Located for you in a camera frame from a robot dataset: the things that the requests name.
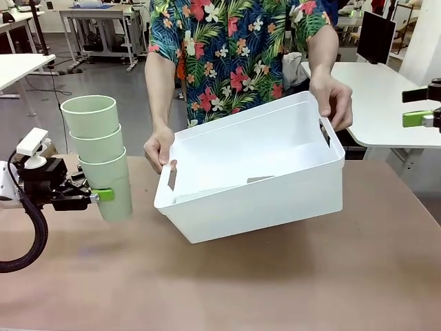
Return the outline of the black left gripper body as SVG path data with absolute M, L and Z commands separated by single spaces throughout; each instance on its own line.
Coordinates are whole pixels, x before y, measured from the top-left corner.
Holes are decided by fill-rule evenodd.
M 47 158 L 46 164 L 35 169 L 19 169 L 23 191 L 40 210 L 57 195 L 59 186 L 66 179 L 68 169 L 60 158 Z

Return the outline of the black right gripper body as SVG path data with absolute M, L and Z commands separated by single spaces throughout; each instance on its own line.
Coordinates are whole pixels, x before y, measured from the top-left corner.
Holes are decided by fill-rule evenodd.
M 432 101 L 441 102 L 441 87 L 440 78 L 433 79 L 429 84 L 429 99 Z M 433 126 L 441 130 L 440 128 L 440 108 L 433 111 Z

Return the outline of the person's right hand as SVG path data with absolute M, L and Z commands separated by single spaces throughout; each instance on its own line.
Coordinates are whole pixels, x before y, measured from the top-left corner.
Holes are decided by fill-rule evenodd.
M 145 157 L 157 174 L 160 174 L 163 166 L 170 164 L 172 171 L 176 169 L 177 160 L 170 159 L 170 148 L 174 142 L 172 130 L 160 124 L 156 126 L 150 138 L 144 144 Z

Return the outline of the person's left hand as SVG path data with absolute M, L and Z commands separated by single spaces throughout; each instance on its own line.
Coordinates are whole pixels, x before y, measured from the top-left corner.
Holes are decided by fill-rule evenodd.
M 352 89 L 349 86 L 330 74 L 313 74 L 309 89 L 317 100 L 320 115 L 330 120 L 336 132 L 352 125 Z

